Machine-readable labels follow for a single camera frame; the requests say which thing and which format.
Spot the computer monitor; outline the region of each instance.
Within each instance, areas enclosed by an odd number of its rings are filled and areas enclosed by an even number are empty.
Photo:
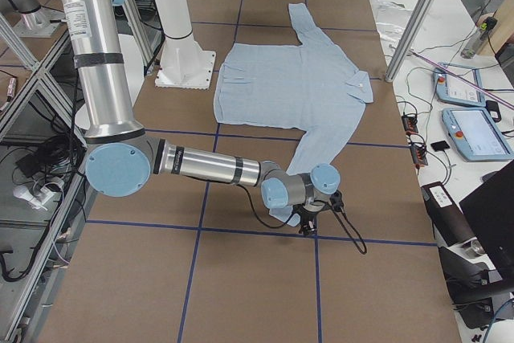
[[[465,197],[460,207],[502,278],[514,278],[514,161]]]

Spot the brown table surface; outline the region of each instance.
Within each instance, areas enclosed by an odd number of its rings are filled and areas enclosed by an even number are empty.
[[[216,70],[234,42],[299,44],[287,4],[306,2],[369,72],[375,102],[333,162],[369,253],[326,212],[318,236],[304,239],[262,227],[236,187],[155,176],[130,197],[96,200],[39,341],[460,341],[393,88],[380,80],[386,62],[369,1],[188,2]],[[148,77],[137,119],[177,145],[287,166],[302,132],[217,124],[216,75],[208,91],[155,88]]]

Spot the light blue shirt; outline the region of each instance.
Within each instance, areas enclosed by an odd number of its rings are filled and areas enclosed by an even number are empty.
[[[302,45],[236,43],[219,71],[214,114],[223,124],[304,130],[287,170],[297,174],[333,160],[373,92],[368,73],[314,24],[303,3],[290,4],[289,14]]]

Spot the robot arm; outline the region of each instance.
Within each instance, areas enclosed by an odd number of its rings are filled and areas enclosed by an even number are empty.
[[[287,175],[277,164],[183,148],[145,134],[133,116],[112,0],[61,0],[88,108],[86,175],[106,195],[139,190],[151,173],[260,186],[266,207],[293,206],[305,235],[337,192],[339,173],[319,165],[310,174]]]
[[[28,30],[38,31],[50,24],[39,0],[0,0],[0,12],[19,12]]]

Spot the black band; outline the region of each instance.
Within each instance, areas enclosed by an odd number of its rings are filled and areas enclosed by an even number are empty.
[[[75,68],[100,66],[101,64],[123,63],[120,52],[100,52],[95,54],[78,54],[73,57]]]
[[[241,157],[235,157],[234,178],[232,178],[231,184],[239,184],[241,176],[243,175],[243,166],[243,159]]]
[[[187,37],[188,37],[188,36],[190,36],[191,34],[193,34],[193,30],[191,30],[191,32],[190,32],[188,35],[184,35],[184,36],[182,36],[181,38],[174,38],[173,36],[166,35],[166,33],[165,33],[165,36],[166,36],[166,38],[170,38],[170,39],[173,39],[173,40],[180,40],[180,39],[185,39],[185,38],[187,38]]]
[[[257,174],[257,181],[255,182],[255,185],[254,187],[256,187],[259,182],[260,182],[260,174],[263,172],[263,167],[260,165],[260,162],[259,162],[259,173]]]
[[[300,177],[302,177],[302,181],[305,186],[305,197],[306,198],[314,198],[314,185],[311,181],[311,176],[309,173],[300,173]]]
[[[180,174],[183,158],[184,148],[182,146],[177,146],[175,149],[175,158],[173,159],[173,168],[171,169],[171,174]]]
[[[136,130],[135,132],[116,134],[114,136],[108,137],[85,137],[87,144],[97,145],[97,144],[108,144],[109,142],[121,142],[126,140],[131,140],[133,138],[141,137],[145,135],[144,129]]]
[[[159,140],[159,146],[157,147],[157,156],[155,157],[155,163],[153,164],[153,174],[159,174],[161,170],[162,151],[164,150],[164,144],[166,140],[161,138]]]
[[[39,11],[41,10],[41,6],[37,6],[35,7],[33,10],[30,10],[30,11],[20,11],[20,10],[17,10],[20,14],[32,14],[36,11]]]

